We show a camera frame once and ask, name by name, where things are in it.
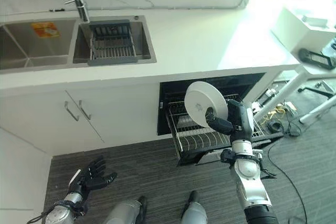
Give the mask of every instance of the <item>cabinet door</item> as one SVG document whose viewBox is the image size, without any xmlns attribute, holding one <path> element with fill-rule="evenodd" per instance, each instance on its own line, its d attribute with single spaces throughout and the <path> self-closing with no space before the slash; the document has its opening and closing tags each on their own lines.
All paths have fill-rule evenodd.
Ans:
<svg viewBox="0 0 336 224">
<path fill-rule="evenodd" d="M 67 90 L 91 114 L 90 123 L 106 146 L 156 138 L 160 84 Z"/>
<path fill-rule="evenodd" d="M 77 121 L 66 110 L 66 101 Z M 0 127 L 50 155 L 91 150 L 102 143 L 64 91 L 0 98 Z"/>
</svg>

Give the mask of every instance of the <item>cabinet handle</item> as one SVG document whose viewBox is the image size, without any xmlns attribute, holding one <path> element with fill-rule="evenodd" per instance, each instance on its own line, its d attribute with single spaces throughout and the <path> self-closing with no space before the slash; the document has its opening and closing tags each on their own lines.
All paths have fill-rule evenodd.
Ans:
<svg viewBox="0 0 336 224">
<path fill-rule="evenodd" d="M 87 114 L 86 112 L 85 112 L 85 110 L 83 109 L 83 106 L 82 106 L 82 100 L 79 100 L 79 108 L 80 108 L 80 110 L 83 112 L 83 114 L 84 114 L 84 116 L 88 119 L 88 120 L 91 120 L 91 114 Z"/>
<path fill-rule="evenodd" d="M 75 119 L 76 121 L 79 121 L 79 116 L 75 116 L 68 108 L 68 101 L 64 102 L 64 108 L 69 112 L 69 114 Z"/>
</svg>

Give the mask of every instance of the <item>robotic arm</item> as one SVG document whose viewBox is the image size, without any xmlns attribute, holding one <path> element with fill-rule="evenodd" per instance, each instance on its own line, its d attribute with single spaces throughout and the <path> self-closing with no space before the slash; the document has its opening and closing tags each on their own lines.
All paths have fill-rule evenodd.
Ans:
<svg viewBox="0 0 336 224">
<path fill-rule="evenodd" d="M 206 122 L 214 130 L 230 135 L 231 150 L 224 150 L 221 162 L 229 163 L 237 186 L 237 196 L 248 224 L 278 224 L 271 201 L 260 179 L 263 169 L 262 150 L 253 150 L 252 128 L 246 108 L 235 100 L 228 101 L 228 120 L 216 117 L 212 108 L 206 111 Z"/>
<path fill-rule="evenodd" d="M 88 211 L 86 200 L 92 190 L 108 186 L 117 177 L 116 173 L 103 177 L 105 161 L 102 156 L 92 161 L 88 166 L 79 169 L 69 182 L 67 196 L 59 200 L 40 216 L 27 224 L 37 222 L 46 217 L 46 224 L 73 224 Z"/>
</svg>

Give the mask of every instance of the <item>dish rack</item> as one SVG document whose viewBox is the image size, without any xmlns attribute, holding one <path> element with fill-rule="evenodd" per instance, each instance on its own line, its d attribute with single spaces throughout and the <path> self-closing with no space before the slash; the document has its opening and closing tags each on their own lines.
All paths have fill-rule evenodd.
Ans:
<svg viewBox="0 0 336 224">
<path fill-rule="evenodd" d="M 240 101 L 238 94 L 224 95 L 225 100 Z M 210 127 L 201 127 L 188 115 L 184 101 L 171 102 L 166 112 L 178 156 L 178 165 L 195 164 L 207 152 L 230 146 L 229 136 Z M 255 122 L 252 137 L 264 136 Z"/>
<path fill-rule="evenodd" d="M 97 23 L 90 25 L 90 60 L 88 65 L 135 63 L 138 61 L 130 23 Z"/>
</svg>

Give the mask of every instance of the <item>yellow label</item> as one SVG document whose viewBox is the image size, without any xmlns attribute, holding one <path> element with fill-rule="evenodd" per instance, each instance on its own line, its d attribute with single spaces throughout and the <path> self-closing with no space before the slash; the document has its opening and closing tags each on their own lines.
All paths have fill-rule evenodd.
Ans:
<svg viewBox="0 0 336 224">
<path fill-rule="evenodd" d="M 60 36 L 54 22 L 31 23 L 31 26 L 40 38 L 53 38 Z"/>
</svg>

